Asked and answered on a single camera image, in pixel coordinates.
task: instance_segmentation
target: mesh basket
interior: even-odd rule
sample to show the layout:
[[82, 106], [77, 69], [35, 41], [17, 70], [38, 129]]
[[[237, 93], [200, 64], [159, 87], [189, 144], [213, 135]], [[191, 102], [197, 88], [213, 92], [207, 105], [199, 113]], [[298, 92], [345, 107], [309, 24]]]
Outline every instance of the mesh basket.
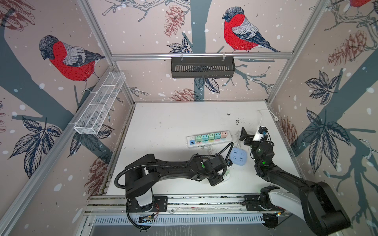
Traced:
[[172, 78], [230, 78], [234, 76], [233, 57], [173, 57]]
[[110, 72], [90, 104], [85, 109], [74, 129], [79, 134], [97, 134], [104, 122], [122, 84], [125, 82], [123, 72]]

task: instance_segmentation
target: blue square power strip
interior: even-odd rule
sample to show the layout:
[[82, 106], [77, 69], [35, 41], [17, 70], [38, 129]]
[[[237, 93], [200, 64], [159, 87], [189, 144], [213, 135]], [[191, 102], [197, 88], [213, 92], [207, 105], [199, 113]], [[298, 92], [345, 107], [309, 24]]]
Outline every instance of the blue square power strip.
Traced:
[[244, 165], [247, 162], [247, 152], [240, 148], [233, 148], [230, 159], [236, 165]]

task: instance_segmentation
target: gray floor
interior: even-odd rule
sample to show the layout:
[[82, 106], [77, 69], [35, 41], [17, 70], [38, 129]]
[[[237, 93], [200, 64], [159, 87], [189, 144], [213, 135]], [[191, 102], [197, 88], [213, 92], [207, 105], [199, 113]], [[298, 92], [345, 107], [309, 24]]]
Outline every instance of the gray floor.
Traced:
[[306, 223], [295, 215], [282, 219], [276, 230], [262, 224], [154, 226], [140, 232], [134, 226], [94, 226], [91, 236], [315, 236]]

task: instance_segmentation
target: black basket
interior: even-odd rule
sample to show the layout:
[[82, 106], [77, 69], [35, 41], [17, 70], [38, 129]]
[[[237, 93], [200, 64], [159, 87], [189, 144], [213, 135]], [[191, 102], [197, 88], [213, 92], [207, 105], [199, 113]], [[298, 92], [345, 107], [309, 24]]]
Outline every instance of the black basket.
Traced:
[[230, 78], [234, 76], [234, 57], [173, 57], [172, 78]]

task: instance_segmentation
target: bird wing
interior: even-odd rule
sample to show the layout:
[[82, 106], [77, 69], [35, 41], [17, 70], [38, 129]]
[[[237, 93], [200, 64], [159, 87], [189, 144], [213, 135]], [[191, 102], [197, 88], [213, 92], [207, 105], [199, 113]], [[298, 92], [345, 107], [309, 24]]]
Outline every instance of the bird wing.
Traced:
[[259, 29], [252, 25], [247, 17], [244, 17], [244, 21], [241, 25], [232, 27], [234, 34], [244, 40], [253, 38], [258, 32]]
[[79, 67], [85, 64], [85, 49], [82, 47], [71, 46], [63, 43], [66, 48], [67, 56], [63, 60], [63, 63], [67, 66]]

